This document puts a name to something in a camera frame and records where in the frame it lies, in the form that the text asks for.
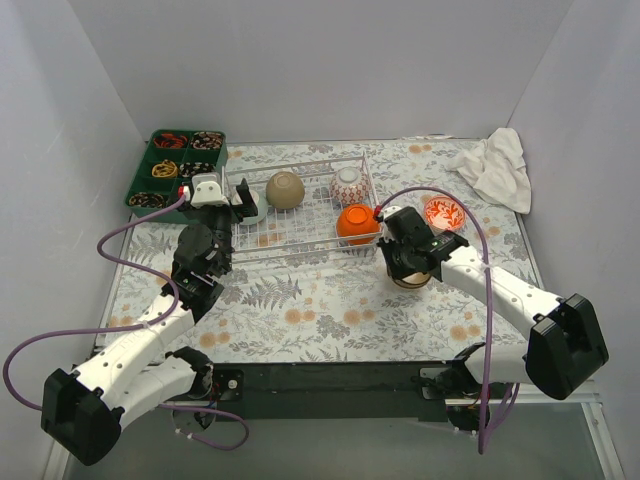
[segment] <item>white wall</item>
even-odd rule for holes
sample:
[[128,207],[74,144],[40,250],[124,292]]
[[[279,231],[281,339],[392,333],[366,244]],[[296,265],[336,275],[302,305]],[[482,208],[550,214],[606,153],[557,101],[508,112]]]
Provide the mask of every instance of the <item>white wall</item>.
[[487,136],[571,0],[70,0],[143,136]]
[[533,184],[526,226],[547,286],[597,309],[597,380],[627,478],[640,478],[640,4],[576,0],[510,126]]
[[[99,323],[114,269],[95,244],[127,218],[143,148],[66,0],[0,0],[2,361],[35,334]],[[25,350],[12,369],[19,391],[40,403],[46,376],[86,358],[92,341]],[[4,386],[0,425],[0,477],[40,478],[51,440]]]

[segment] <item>green tray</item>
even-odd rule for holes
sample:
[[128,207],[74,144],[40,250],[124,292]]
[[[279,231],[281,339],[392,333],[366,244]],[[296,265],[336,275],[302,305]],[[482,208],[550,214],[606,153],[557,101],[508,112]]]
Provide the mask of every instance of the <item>green tray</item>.
[[[154,165],[162,163],[163,160],[171,160],[174,162],[178,168],[183,163],[193,163],[193,162],[202,162],[209,163],[215,165],[215,170],[221,173],[222,167],[227,164],[227,139],[226,135],[223,132],[220,133],[224,140],[220,148],[216,150],[196,150],[191,147],[191,138],[194,133],[202,132],[202,131],[214,131],[214,130],[170,130],[170,129],[162,129],[156,130],[151,135],[151,140],[147,145],[147,148],[144,152],[144,156],[142,157],[142,161],[138,166],[138,170],[133,177],[133,181],[129,186],[129,190],[127,191],[127,196],[124,199],[125,205],[136,214],[137,217],[143,217],[153,212],[157,212],[160,210],[159,208],[148,208],[148,207],[132,207],[129,205],[129,198],[136,193],[146,192],[146,193],[158,193],[165,197],[168,201],[172,196],[175,197],[178,188],[182,185],[186,179],[182,178],[178,175],[177,178],[154,178],[151,175],[151,170]],[[156,147],[153,143],[154,138],[156,138],[161,133],[176,133],[185,135],[189,141],[187,143],[186,148],[159,148]],[[188,220],[184,214],[181,212],[173,211],[170,213],[166,213],[156,219],[150,220],[151,222],[162,222],[162,223],[180,223],[180,224],[189,224],[194,223],[192,220]]]

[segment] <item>floral pattern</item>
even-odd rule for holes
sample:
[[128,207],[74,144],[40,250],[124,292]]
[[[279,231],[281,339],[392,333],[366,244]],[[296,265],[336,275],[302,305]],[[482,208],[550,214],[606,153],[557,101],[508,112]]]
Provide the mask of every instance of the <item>floral pattern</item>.
[[[378,197],[401,188],[434,185],[467,204],[488,237],[491,262],[537,284],[529,255],[510,210],[490,205],[445,164],[468,140],[335,144],[270,144],[230,147],[228,169],[367,155]],[[398,205],[419,212],[434,195],[411,192]],[[168,273],[181,225],[135,228],[129,260]],[[468,221],[460,233],[477,248]],[[419,290],[392,283],[380,253],[364,258],[318,254],[234,266],[212,310],[169,350],[189,345],[215,362],[335,362],[444,360],[485,333],[485,307],[436,280]],[[164,281],[125,267],[109,315],[111,326],[131,324]],[[98,339],[98,347],[116,334]],[[494,321],[497,344],[524,341],[502,318]]]

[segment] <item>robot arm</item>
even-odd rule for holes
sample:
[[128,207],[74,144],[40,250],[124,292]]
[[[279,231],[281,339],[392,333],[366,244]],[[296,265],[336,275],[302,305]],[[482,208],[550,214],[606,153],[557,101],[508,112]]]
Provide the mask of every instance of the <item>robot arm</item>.
[[142,328],[118,337],[71,373],[56,370],[45,382],[41,426],[85,465],[103,458],[123,428],[165,400],[211,392],[213,363],[197,350],[184,347],[160,366],[148,365],[213,307],[224,289],[217,279],[231,271],[231,225],[257,215],[246,181],[237,187],[240,205],[229,204],[219,181],[217,174],[196,175],[180,189],[186,197],[180,209],[198,223],[181,232],[174,252],[171,279],[180,299],[175,310],[150,323],[174,301],[165,285],[137,320]]
[[[412,207],[381,213],[382,250],[396,280],[423,273],[487,301],[479,252],[455,233],[434,235]],[[491,268],[494,311],[514,325],[527,343],[497,345],[491,352],[490,382],[532,383],[562,400],[609,359],[591,303],[575,294],[568,299],[529,285],[501,268]],[[484,343],[454,359],[455,378],[482,383]]]

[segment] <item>gray floor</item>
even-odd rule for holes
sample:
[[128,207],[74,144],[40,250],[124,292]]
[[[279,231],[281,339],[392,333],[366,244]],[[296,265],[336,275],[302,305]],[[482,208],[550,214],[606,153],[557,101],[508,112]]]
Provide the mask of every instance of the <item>gray floor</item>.
[[[604,478],[579,404],[517,405],[483,457],[447,425],[410,419],[253,421],[242,448],[219,452],[176,435],[169,415],[145,415],[98,464],[71,461],[65,479]],[[240,433],[208,430],[221,442]]]

